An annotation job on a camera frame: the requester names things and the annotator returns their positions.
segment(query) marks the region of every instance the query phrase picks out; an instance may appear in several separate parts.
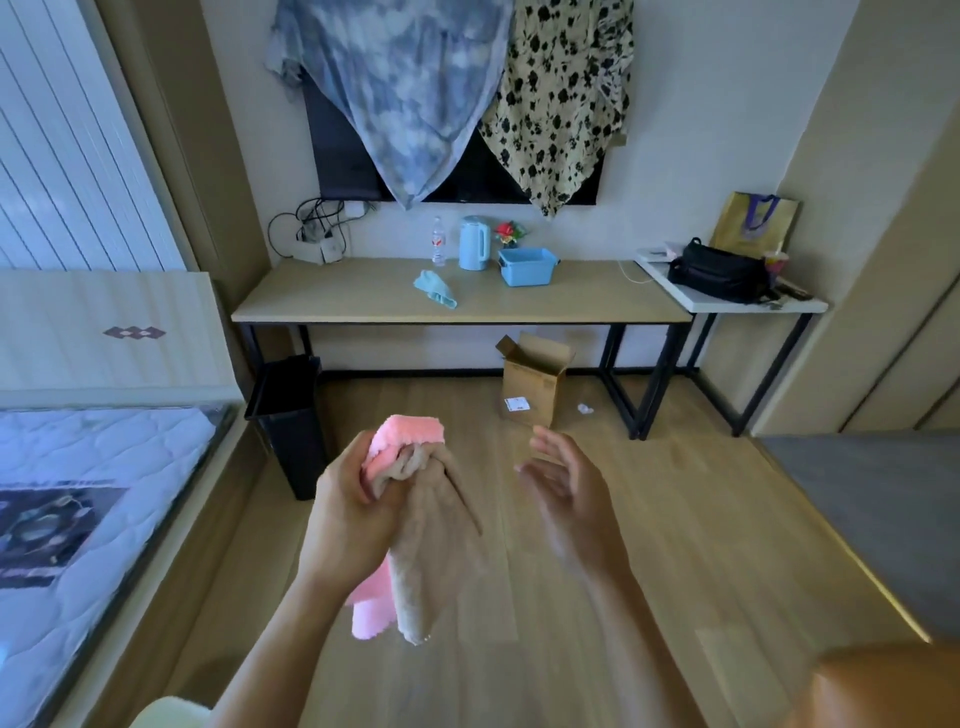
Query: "white paper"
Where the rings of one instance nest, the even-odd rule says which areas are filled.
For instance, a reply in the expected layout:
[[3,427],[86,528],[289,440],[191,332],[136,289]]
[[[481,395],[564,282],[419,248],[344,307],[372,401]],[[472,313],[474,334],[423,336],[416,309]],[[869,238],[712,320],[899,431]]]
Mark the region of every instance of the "white paper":
[[507,402],[507,409],[511,412],[522,412],[530,409],[530,402],[525,397],[508,397],[504,401]]

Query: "hand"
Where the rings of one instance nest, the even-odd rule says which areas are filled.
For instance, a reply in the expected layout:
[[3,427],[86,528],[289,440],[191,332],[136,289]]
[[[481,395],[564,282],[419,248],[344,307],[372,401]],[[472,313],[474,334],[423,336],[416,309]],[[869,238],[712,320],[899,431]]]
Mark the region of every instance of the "hand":
[[300,550],[297,579],[343,599],[383,562],[410,490],[411,481],[391,480],[380,499],[369,502],[360,468],[372,439],[372,431],[357,434],[317,480]]
[[531,458],[516,466],[540,506],[554,552],[587,582],[630,577],[630,557],[603,475],[568,435],[534,427],[530,447],[562,464]]

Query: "white quilted mattress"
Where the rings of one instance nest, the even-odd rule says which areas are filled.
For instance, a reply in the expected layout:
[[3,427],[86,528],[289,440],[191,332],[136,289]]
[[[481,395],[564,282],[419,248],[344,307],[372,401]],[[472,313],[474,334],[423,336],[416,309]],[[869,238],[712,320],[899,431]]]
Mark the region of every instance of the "white quilted mattress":
[[37,720],[203,457],[207,412],[0,412],[0,728]]

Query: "white side table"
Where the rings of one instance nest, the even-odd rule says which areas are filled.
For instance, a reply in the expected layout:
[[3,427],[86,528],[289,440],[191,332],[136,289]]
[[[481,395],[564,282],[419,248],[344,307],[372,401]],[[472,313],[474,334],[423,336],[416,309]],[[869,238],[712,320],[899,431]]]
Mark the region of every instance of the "white side table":
[[[686,366],[681,367],[679,371],[692,379],[700,391],[710,400],[710,403],[730,425],[733,437],[739,437],[743,434],[744,430],[746,430],[751,418],[756,413],[756,409],[760,406],[770,386],[774,383],[774,380],[786,363],[790,353],[794,347],[797,346],[797,342],[799,342],[801,336],[803,336],[806,327],[810,323],[810,319],[813,318],[814,314],[825,313],[829,308],[828,304],[818,299],[797,301],[796,299],[785,296],[778,301],[769,303],[731,303],[713,298],[700,291],[695,291],[692,288],[687,288],[685,285],[671,283],[667,279],[667,271],[669,270],[669,264],[667,263],[652,263],[638,256],[636,264],[694,318],[696,318],[698,314],[707,315],[707,320],[700,331],[700,336],[697,338],[697,343],[693,347],[693,352],[690,354]],[[794,314],[798,316],[797,323],[786,337],[783,346],[780,347],[780,351],[777,352],[777,356],[751,395],[750,401],[747,402],[747,406],[743,412],[734,410],[726,398],[701,375],[700,369],[696,365],[697,359],[700,357],[700,352],[707,342],[710,329],[716,321],[717,314],[721,313],[741,315]],[[658,367],[663,370],[662,376],[659,377],[660,380],[650,383],[650,387],[654,390],[653,399],[657,403],[662,399],[670,377],[677,371],[677,361],[680,358],[680,353],[684,349],[684,344],[685,337],[683,340],[674,341],[670,341],[668,337],[667,343],[660,352],[660,359],[664,360],[666,366]]]

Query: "bed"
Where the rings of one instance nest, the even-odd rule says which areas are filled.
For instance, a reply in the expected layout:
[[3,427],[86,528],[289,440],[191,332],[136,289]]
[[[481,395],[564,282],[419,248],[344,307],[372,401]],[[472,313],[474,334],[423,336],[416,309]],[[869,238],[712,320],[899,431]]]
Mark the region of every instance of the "bed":
[[262,462],[213,289],[0,271],[0,341],[0,728],[120,725],[161,693],[179,638],[151,654],[144,621],[178,609],[178,581],[189,618],[204,575],[184,550],[225,545],[204,542],[223,530],[210,510]]

